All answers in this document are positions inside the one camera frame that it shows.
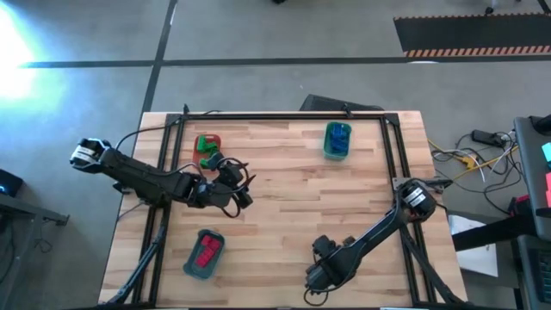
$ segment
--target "gray floor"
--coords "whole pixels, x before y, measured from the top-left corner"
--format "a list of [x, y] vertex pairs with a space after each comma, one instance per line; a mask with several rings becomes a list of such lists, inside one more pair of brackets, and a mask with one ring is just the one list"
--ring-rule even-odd
[[[5, 1], [0, 22], [12, 29], [4, 35], [20, 38], [8, 45], [11, 53], [0, 55], [14, 61], [154, 59], [168, 2]], [[400, 56], [394, 16], [479, 14], [486, 6], [480, 0], [289, 0], [281, 6], [268, 0], [181, 0], [164, 58]], [[502, 1], [498, 7], [498, 12], [537, 10], [536, 0]], [[150, 73], [151, 68], [0, 72], [0, 167], [25, 179], [22, 199], [71, 215], [63, 229], [44, 227], [53, 250], [36, 251], [14, 308], [96, 303], [121, 197], [110, 179], [75, 171], [68, 160], [79, 138], [116, 142], [138, 126]], [[313, 93], [421, 110], [429, 137], [451, 147], [474, 128], [509, 131], [515, 116], [548, 114], [549, 81], [548, 62], [173, 67], [161, 71], [152, 111], [179, 111], [184, 103], [193, 110], [296, 110]], [[132, 143], [123, 151], [130, 152]], [[458, 164], [438, 168], [451, 175], [461, 171]], [[483, 186], [476, 173], [462, 181], [473, 189]], [[492, 198], [504, 205], [524, 192], [519, 184]], [[500, 217], [479, 195], [452, 187], [444, 198], [454, 211]], [[512, 291], [503, 288], [517, 283], [511, 250], [499, 245], [498, 253], [500, 278], [465, 273], [467, 292], [481, 305], [513, 307]]]

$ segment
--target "butcher block tabletop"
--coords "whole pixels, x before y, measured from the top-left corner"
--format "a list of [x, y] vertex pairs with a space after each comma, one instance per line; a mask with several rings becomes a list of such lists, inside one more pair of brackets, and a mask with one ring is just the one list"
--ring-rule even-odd
[[[397, 113], [412, 176], [434, 177], [420, 112]], [[141, 128], [162, 126], [166, 115], [145, 113]], [[218, 134], [223, 154], [249, 163], [249, 172], [257, 175], [250, 186], [254, 202], [236, 219], [227, 218], [218, 208], [196, 209], [172, 203], [157, 307], [308, 307], [303, 294], [306, 268], [313, 263], [313, 241], [323, 234], [337, 242], [361, 235], [381, 219], [393, 199], [380, 123], [343, 121], [352, 126], [350, 154], [336, 162], [323, 156], [328, 122], [185, 122], [179, 165], [191, 161], [197, 135]], [[400, 174], [392, 127], [389, 130]], [[162, 130], [140, 133], [133, 156], [156, 166], [162, 136]], [[170, 168], [175, 136], [170, 137], [166, 170]], [[137, 202], [134, 195], [125, 196], [121, 213]], [[230, 204], [227, 210], [234, 213], [235, 206]], [[146, 218], [144, 206], [116, 224], [100, 302], [113, 297], [136, 267]], [[183, 273], [197, 233], [203, 228], [221, 233], [226, 239], [214, 276], [206, 281]], [[445, 212], [437, 209], [423, 223], [423, 231], [431, 264], [452, 291], [466, 300]], [[149, 294], [152, 266], [153, 262], [146, 272], [142, 300]], [[426, 296], [417, 264], [416, 275], [421, 296]], [[311, 301], [322, 299], [314, 296]], [[410, 305], [396, 232], [362, 260], [352, 280], [329, 294], [324, 307]]]

